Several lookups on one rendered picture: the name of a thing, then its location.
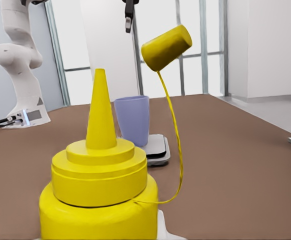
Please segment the silver frame crossbar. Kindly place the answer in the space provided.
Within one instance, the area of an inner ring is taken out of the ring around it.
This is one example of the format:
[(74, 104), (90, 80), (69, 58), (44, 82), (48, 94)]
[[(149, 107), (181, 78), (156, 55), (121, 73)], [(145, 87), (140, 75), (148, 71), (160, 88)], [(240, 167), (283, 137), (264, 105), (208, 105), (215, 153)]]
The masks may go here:
[[(223, 55), (223, 51), (215, 51), (215, 52), (208, 52), (206, 55), (207, 56), (214, 56), (214, 55)], [(187, 58), (196, 58), (196, 57), (201, 57), (201, 53), (195, 53), (195, 54), (182, 54), (178, 56), (178, 59), (187, 59)]]
[(65, 72), (76, 72), (76, 71), (84, 71), (84, 70), (90, 70), (91, 67), (86, 66), (86, 67), (77, 67), (77, 68), (69, 68), (69, 69), (64, 69)]

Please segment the grey and black scale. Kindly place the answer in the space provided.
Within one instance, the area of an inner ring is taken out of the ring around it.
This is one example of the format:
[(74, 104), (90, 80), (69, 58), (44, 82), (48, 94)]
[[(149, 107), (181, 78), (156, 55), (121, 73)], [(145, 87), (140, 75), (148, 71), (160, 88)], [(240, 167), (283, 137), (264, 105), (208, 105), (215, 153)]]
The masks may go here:
[(117, 163), (161, 166), (170, 159), (168, 139), (162, 134), (125, 135), (116, 143), (112, 156)]

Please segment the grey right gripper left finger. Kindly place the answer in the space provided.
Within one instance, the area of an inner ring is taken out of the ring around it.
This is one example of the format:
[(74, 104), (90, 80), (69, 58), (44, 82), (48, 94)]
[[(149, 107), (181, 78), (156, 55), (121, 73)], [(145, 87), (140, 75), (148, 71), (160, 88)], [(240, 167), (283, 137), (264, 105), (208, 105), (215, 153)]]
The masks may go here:
[(126, 3), (125, 4), (125, 32), (130, 33), (134, 18), (134, 3)]

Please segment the yellow tethered bottle cap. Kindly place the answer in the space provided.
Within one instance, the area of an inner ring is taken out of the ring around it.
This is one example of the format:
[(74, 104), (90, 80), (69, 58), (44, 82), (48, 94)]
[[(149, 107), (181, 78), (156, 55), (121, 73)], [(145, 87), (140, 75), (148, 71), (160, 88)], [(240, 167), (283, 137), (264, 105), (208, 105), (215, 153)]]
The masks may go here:
[(170, 109), (175, 137), (178, 146), (178, 154), (179, 154), (179, 184), (174, 196), (165, 201), (145, 201), (134, 198), (133, 201), (137, 204), (154, 204), (154, 205), (163, 205), (174, 200), (183, 184), (184, 178), (184, 161), (183, 161), (183, 153), (182, 146), (180, 140), (179, 129), (177, 125), (177, 120), (175, 116), (175, 112), (173, 109), (173, 104), (171, 102), (171, 98), (166, 87), (165, 81), (161, 75), (161, 70), (163, 70), (166, 66), (168, 66), (175, 59), (180, 57), (186, 50), (188, 50), (193, 45), (192, 38), (186, 29), (186, 27), (182, 24), (170, 29), (169, 31), (155, 37), (154, 39), (144, 43), (141, 46), (141, 55), (143, 57), (146, 65), (155, 73), (157, 73), (163, 90), (165, 92), (165, 97)]

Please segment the purple cup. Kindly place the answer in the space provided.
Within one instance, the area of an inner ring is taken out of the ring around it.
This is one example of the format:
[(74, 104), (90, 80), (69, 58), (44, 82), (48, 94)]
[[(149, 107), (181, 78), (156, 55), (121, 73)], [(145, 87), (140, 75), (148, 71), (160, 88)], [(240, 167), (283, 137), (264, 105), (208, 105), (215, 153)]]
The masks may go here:
[(148, 143), (150, 99), (145, 95), (118, 98), (114, 101), (116, 118), (124, 139), (137, 147)]

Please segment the pale right gripper right finger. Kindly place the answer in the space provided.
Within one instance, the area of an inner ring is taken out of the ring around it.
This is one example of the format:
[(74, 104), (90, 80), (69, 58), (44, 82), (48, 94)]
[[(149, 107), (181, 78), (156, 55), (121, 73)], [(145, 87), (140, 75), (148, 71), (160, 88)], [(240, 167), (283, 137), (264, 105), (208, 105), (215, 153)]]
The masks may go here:
[(162, 210), (157, 214), (157, 240), (187, 240), (184, 237), (169, 233), (166, 228), (165, 216)]

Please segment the yellow sauce bottle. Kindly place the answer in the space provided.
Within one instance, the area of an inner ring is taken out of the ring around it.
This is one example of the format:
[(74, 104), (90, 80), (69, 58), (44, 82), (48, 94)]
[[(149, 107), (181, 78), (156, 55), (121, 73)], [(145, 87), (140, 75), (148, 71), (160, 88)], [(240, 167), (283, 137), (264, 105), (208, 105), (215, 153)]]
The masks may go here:
[(95, 70), (86, 138), (52, 158), (39, 198), (42, 240), (154, 240), (158, 186), (146, 153), (117, 138), (106, 72)]

